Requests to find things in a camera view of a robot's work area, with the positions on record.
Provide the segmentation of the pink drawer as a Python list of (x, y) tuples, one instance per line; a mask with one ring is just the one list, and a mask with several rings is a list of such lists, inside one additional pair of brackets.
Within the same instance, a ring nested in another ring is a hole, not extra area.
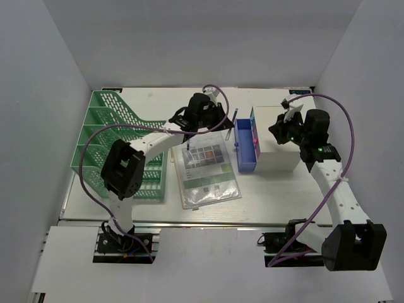
[(256, 126), (256, 123), (252, 125), (252, 142), (253, 142), (253, 147), (254, 151), (256, 154), (256, 161), (258, 162), (259, 156), (261, 154), (261, 149), (259, 145), (259, 136), (258, 136), (258, 129)]

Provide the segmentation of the dark blue drawer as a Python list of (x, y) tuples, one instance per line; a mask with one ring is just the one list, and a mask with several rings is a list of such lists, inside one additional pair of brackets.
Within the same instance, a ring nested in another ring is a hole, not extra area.
[(238, 171), (240, 173), (251, 173), (256, 168), (257, 160), (249, 119), (235, 120), (234, 136)]

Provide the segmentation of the clear plastic document pouch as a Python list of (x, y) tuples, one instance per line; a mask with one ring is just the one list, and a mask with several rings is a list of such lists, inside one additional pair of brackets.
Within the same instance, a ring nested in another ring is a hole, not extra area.
[(197, 135), (171, 148), (184, 210), (241, 198), (222, 133)]

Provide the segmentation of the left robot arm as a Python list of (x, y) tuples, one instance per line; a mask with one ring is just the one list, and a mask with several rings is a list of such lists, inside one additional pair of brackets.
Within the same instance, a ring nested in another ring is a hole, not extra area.
[(197, 134), (223, 131), (234, 127), (217, 101), (226, 94), (212, 85), (195, 93), (188, 105), (179, 109), (160, 130), (153, 130), (144, 137), (130, 142), (117, 140), (112, 145), (102, 168), (101, 177), (108, 190), (112, 212), (109, 226), (115, 232), (112, 245), (120, 252), (133, 246), (134, 225), (129, 199), (141, 187), (145, 165), (168, 149), (189, 141)]

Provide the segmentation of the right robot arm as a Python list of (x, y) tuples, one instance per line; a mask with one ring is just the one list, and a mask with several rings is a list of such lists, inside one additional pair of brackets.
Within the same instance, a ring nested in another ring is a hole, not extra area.
[(284, 262), (282, 254), (289, 248), (298, 252), (308, 247), (320, 253), (330, 271), (374, 271), (387, 238), (384, 225), (373, 223), (360, 207), (343, 176), (341, 157), (328, 143), (330, 116), (323, 110), (308, 110), (305, 116), (291, 110), (280, 114), (268, 129), (279, 145), (294, 143), (300, 158), (319, 186), (333, 229), (327, 231), (307, 219), (291, 220), (286, 229), (285, 244), (269, 262)]

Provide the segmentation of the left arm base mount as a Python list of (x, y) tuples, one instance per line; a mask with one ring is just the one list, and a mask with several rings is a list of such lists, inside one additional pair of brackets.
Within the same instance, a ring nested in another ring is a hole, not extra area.
[(115, 233), (107, 222), (102, 222), (93, 253), (93, 263), (105, 264), (152, 264), (156, 258), (159, 236), (158, 232), (134, 233), (141, 242)]

